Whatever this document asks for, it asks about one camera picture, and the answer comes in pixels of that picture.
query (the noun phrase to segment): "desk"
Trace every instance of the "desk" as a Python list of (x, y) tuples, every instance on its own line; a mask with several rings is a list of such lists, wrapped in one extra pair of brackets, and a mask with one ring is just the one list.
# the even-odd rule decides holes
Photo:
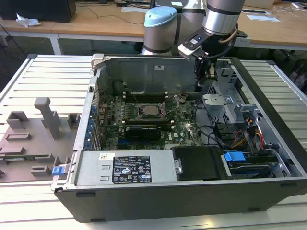
[[(291, 3), (282, 2), (276, 6), (289, 7)], [(244, 9), (257, 8), (244, 6)], [(274, 8), (266, 11), (272, 13)], [(251, 15), (250, 13), (241, 13), (238, 25), (239, 29), (251, 38), (248, 47), (307, 50), (307, 12), (293, 10), (292, 13), (299, 17), (289, 13), (275, 13), (268, 16), (276, 17), (277, 15), (281, 22), (252, 21), (247, 17), (247, 15)]]
[[(35, 27), (21, 27), (15, 21), (0, 20), (0, 23), (13, 36), (46, 37), (49, 38), (56, 55), (61, 55), (59, 38), (112, 40), (142, 42), (144, 37), (144, 16), (142, 12), (123, 12), (121, 7), (88, 6), (98, 16), (116, 15), (133, 23), (128, 23), (117, 17), (100, 17), (86, 6), (79, 6), (70, 23), (55, 23), (41, 21), (42, 25)], [(277, 6), (290, 6), (283, 2)], [(290, 14), (277, 12), (281, 22), (252, 21), (247, 14), (240, 15), (239, 29), (248, 34), (248, 38), (237, 39), (235, 46), (269, 49), (307, 50), (307, 12), (294, 11)], [(0, 28), (0, 35), (6, 33)]]
[[(92, 13), (87, 7), (78, 6), (77, 11), (70, 23), (56, 23), (40, 21), (40, 26), (28, 28), (18, 25), (14, 20), (2, 20), (0, 23), (12, 36), (46, 37), (50, 39), (55, 55), (62, 55), (59, 38), (86, 39), (86, 40), (109, 40), (109, 41), (132, 41), (144, 40), (143, 22), (145, 13), (123, 12), (121, 7), (111, 6), (88, 6), (98, 16), (116, 15), (117, 17), (100, 17)], [(7, 35), (0, 28), (0, 35)]]

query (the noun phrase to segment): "silver cylinder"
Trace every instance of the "silver cylinder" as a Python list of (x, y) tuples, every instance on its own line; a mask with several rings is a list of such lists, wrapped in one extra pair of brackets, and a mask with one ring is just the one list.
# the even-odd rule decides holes
[(208, 0), (208, 5), (231, 12), (240, 12), (243, 8), (245, 0)]
[(189, 0), (187, 4), (182, 8), (184, 9), (199, 9), (199, 10), (206, 10), (207, 0)]
[(245, 0), (208, 0), (207, 14), (202, 22), (205, 31), (229, 35), (235, 29)]
[(207, 15), (203, 19), (204, 30), (214, 35), (228, 35), (233, 32), (239, 15), (227, 15), (207, 9)]
[(181, 14), (181, 24), (178, 44), (183, 43), (191, 34), (201, 29), (204, 14), (185, 12)]
[(201, 29), (206, 8), (207, 0), (188, 0), (182, 8), (178, 44), (183, 43), (191, 34)]
[(176, 25), (177, 17), (160, 26), (145, 27), (142, 54), (169, 54), (175, 40)]

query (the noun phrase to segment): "power supply label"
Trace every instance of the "power supply label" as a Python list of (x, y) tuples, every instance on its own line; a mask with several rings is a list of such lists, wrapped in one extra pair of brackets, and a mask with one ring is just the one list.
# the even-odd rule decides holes
[(115, 184), (145, 183), (152, 181), (149, 156), (113, 158), (112, 182)]

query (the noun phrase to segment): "black computer case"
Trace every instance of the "black computer case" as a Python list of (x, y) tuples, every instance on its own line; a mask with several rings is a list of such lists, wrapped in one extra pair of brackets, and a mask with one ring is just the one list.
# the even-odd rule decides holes
[(76, 12), (74, 0), (0, 0), (0, 16), (16, 19), (16, 13), (25, 18), (69, 23)]

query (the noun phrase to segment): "motherboard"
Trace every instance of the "motherboard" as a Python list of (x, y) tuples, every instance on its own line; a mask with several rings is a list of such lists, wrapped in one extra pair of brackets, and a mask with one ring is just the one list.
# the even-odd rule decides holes
[(102, 150), (164, 150), (202, 145), (187, 94), (102, 95), (99, 105)]

